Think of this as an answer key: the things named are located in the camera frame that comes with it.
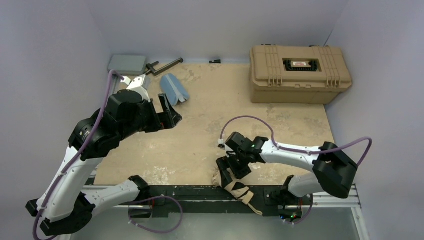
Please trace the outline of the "beige umbrella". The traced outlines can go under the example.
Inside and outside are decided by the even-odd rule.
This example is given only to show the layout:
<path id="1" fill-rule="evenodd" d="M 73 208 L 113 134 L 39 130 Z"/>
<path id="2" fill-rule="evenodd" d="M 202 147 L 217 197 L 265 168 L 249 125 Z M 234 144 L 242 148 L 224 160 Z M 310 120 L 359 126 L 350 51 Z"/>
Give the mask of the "beige umbrella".
<path id="1" fill-rule="evenodd" d="M 229 173 L 229 179 L 225 178 L 224 173 L 218 170 L 212 176 L 212 184 L 216 187 L 221 187 L 222 189 L 226 190 L 237 201 L 242 202 L 244 205 L 248 206 L 255 214 L 262 216 L 263 212 L 256 209 L 251 203 L 255 194 L 247 185 L 245 185 L 241 180 L 237 179 L 229 168 L 226 170 L 226 172 Z"/>

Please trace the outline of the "light blue umbrella case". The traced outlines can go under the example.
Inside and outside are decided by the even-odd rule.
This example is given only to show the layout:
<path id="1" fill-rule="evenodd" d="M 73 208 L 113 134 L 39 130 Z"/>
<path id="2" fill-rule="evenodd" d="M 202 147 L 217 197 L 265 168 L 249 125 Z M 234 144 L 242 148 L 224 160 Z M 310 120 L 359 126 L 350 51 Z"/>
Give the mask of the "light blue umbrella case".
<path id="1" fill-rule="evenodd" d="M 163 75 L 159 85 L 172 106 L 176 106 L 178 103 L 184 103 L 190 99 L 187 90 L 180 80 L 171 73 Z"/>

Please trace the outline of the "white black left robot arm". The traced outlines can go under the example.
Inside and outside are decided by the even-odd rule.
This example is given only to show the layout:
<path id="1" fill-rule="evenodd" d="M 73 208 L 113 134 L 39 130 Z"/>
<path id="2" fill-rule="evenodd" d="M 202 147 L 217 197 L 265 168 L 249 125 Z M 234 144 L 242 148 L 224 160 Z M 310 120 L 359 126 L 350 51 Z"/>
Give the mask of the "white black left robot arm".
<path id="1" fill-rule="evenodd" d="M 173 129 L 182 120 L 165 94 L 158 97 L 162 112 L 156 112 L 153 101 L 138 92 L 120 90 L 109 96 L 90 118 L 76 125 L 62 164 L 47 191 L 25 206 L 35 217 L 35 239 L 38 239 L 38 230 L 49 240 L 74 234 L 93 217 L 121 204 L 155 202 L 150 186 L 138 175 L 96 193 L 82 190 L 94 169 L 123 140 L 136 133 Z"/>

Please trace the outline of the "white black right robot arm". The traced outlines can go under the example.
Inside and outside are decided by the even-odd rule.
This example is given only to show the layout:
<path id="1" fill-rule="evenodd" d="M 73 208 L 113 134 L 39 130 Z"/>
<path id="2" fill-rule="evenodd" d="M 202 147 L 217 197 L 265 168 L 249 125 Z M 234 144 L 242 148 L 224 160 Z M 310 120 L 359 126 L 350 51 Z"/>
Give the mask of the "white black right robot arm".
<path id="1" fill-rule="evenodd" d="M 346 199 L 358 170 L 358 165 L 349 156 L 328 141 L 322 146 L 297 146 L 261 136 L 250 140 L 233 132 L 223 147 L 225 156 L 216 160 L 215 182 L 246 204 L 253 195 L 241 179 L 252 172 L 249 165 L 253 163 L 289 165 L 308 171 L 286 179 L 282 192 L 294 198 L 326 192 Z"/>

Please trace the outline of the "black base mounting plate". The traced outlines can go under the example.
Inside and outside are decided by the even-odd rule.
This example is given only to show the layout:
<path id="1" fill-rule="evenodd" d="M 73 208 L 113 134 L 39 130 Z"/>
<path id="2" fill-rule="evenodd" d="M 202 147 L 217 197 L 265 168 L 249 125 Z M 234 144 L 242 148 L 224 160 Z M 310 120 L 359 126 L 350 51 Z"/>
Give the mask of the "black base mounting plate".
<path id="1" fill-rule="evenodd" d="M 251 204 L 262 211 L 263 217 L 283 217 L 298 220 L 313 202 L 313 196 L 292 196 L 281 185 L 252 185 Z M 253 211 L 236 200 L 229 192 L 208 185 L 152 185 L 153 202 L 127 205 L 134 219 L 167 218 L 170 214 L 253 214 Z"/>

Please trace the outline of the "black metal clamp tool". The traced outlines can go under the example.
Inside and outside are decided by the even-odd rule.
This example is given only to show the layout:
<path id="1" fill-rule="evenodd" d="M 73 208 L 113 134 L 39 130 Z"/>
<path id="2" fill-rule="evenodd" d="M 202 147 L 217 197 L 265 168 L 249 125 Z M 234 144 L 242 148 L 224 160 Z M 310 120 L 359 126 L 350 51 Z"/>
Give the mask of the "black metal clamp tool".
<path id="1" fill-rule="evenodd" d="M 159 68 L 159 69 L 155 69 L 155 66 L 159 64 L 159 61 L 153 62 L 153 63 L 148 63 L 146 64 L 146 70 L 143 73 L 144 75 L 150 75 L 153 74 L 154 76 L 157 76 L 171 68 L 173 68 L 174 66 L 176 66 L 179 63 L 183 63 L 184 59 L 182 57 L 168 63 L 167 65 Z"/>

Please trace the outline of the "grey flat pad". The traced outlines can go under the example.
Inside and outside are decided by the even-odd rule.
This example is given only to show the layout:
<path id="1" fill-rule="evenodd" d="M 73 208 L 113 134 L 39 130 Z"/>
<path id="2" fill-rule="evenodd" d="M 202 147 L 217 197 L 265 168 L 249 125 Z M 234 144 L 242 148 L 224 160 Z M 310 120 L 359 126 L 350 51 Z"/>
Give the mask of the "grey flat pad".
<path id="1" fill-rule="evenodd" d="M 122 76 L 140 76 L 144 74 L 147 58 L 143 55 L 114 54 L 107 70 L 115 70 Z"/>

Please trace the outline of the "small black clip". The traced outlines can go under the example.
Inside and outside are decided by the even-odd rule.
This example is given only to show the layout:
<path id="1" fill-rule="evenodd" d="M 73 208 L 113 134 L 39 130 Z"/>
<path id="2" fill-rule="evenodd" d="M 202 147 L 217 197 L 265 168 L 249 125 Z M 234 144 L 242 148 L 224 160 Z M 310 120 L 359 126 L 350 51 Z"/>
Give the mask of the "small black clip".
<path id="1" fill-rule="evenodd" d="M 221 64 L 222 63 L 222 60 L 221 59 L 210 60 L 208 63 L 209 64 Z"/>

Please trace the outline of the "tan plastic hard case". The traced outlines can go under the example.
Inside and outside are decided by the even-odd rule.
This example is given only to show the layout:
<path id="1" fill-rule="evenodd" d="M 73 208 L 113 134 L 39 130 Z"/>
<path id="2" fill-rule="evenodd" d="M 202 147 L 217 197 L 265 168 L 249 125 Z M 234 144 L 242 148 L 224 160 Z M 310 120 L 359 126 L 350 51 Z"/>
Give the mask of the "tan plastic hard case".
<path id="1" fill-rule="evenodd" d="M 262 44 L 249 59 L 252 103 L 326 105 L 352 86 L 339 47 Z"/>

